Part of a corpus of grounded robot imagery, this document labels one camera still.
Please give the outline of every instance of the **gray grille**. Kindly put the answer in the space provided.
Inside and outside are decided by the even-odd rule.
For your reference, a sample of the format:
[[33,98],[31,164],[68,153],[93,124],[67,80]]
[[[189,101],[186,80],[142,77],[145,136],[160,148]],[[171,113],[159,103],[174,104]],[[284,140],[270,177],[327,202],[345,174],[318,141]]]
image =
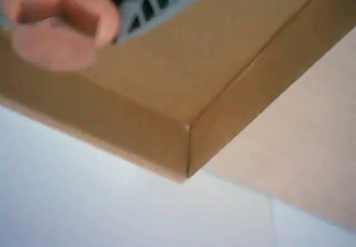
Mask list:
[[123,41],[159,25],[195,0],[125,0],[121,7],[121,28],[117,40]]

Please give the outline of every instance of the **white wall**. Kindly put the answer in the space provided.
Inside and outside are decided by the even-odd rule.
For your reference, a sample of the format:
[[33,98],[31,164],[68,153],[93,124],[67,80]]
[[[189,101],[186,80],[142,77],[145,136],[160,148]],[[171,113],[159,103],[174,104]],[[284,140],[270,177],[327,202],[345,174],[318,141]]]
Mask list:
[[0,107],[0,243],[271,246],[263,195],[201,172],[174,184]]

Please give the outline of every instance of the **cardboard box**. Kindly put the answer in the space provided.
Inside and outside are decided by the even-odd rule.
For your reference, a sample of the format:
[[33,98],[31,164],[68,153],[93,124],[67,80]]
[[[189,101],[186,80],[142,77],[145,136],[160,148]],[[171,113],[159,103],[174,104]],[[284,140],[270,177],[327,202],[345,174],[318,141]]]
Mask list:
[[25,64],[1,38],[1,102],[183,180],[355,26],[355,5],[199,0],[71,75]]

